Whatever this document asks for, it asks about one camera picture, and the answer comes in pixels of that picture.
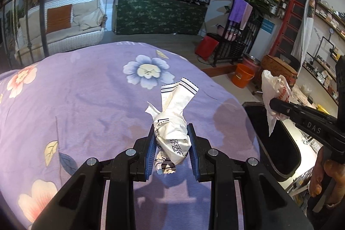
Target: pink flower decal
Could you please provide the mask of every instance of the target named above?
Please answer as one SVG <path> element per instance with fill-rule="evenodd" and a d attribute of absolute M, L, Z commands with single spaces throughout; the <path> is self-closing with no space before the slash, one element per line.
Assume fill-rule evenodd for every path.
<path fill-rule="evenodd" d="M 29 84 L 36 78 L 37 64 L 27 66 L 18 71 L 7 84 L 7 90 L 11 90 L 10 98 L 15 98 L 23 90 L 23 84 Z"/>
<path fill-rule="evenodd" d="M 31 196 L 20 194 L 18 205 L 25 217 L 33 223 L 57 192 L 53 182 L 37 179 L 32 185 Z"/>

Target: purple bedsheet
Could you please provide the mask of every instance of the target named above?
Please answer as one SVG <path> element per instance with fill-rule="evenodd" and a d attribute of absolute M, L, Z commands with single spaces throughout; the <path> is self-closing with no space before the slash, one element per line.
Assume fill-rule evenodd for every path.
<path fill-rule="evenodd" d="M 182 77 L 200 89 L 183 112 L 196 134 L 231 158 L 258 158 L 235 97 L 186 59 L 145 43 L 92 46 L 0 75 L 0 191 L 23 225 L 86 159 L 114 158 L 147 136 L 147 101 L 161 110 L 160 86 Z M 209 204 L 210 184 L 195 180 L 189 157 L 174 174 L 153 170 L 135 183 L 138 230 L 208 229 Z"/>

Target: blue flower print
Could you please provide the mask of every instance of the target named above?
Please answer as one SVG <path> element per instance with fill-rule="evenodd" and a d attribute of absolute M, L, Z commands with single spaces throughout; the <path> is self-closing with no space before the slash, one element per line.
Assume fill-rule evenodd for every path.
<path fill-rule="evenodd" d="M 124 65 L 123 73 L 127 74 L 127 82 L 151 90 L 158 85 L 171 84 L 174 82 L 175 76 L 167 70 L 170 66 L 166 61 L 160 58 L 150 58 L 145 55 L 138 55 L 135 61 Z"/>

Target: black plastic container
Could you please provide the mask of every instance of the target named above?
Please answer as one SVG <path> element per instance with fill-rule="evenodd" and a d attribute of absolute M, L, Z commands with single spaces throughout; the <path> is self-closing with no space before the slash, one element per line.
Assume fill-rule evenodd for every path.
<path fill-rule="evenodd" d="M 301 164 L 301 153 L 289 131 L 281 121 L 277 120 L 271 136 L 268 136 L 264 104 L 246 102 L 243 107 L 258 137 L 260 162 L 279 182 L 292 177 Z"/>

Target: silver screw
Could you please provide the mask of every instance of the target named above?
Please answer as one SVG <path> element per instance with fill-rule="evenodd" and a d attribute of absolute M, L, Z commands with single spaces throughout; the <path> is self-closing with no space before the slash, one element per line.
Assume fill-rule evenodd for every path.
<path fill-rule="evenodd" d="M 126 154 L 127 154 L 128 156 L 133 156 L 133 155 L 135 155 L 136 153 L 137 153 L 137 152 L 135 151 L 135 149 L 132 149 L 132 148 L 126 150 Z"/>
<path fill-rule="evenodd" d="M 249 165 L 251 165 L 251 166 L 256 166 L 259 162 L 258 162 L 258 160 L 256 160 L 255 158 L 249 158 L 249 159 L 248 159 L 248 163 L 249 163 Z"/>
<path fill-rule="evenodd" d="M 87 163 L 89 166 L 93 166 L 94 164 L 97 163 L 97 160 L 96 160 L 96 158 L 89 158 L 88 160 L 86 160 L 86 163 Z"/>
<path fill-rule="evenodd" d="M 208 151 L 208 154 L 210 154 L 211 156 L 217 156 L 218 155 L 218 150 L 217 149 L 210 149 Z"/>

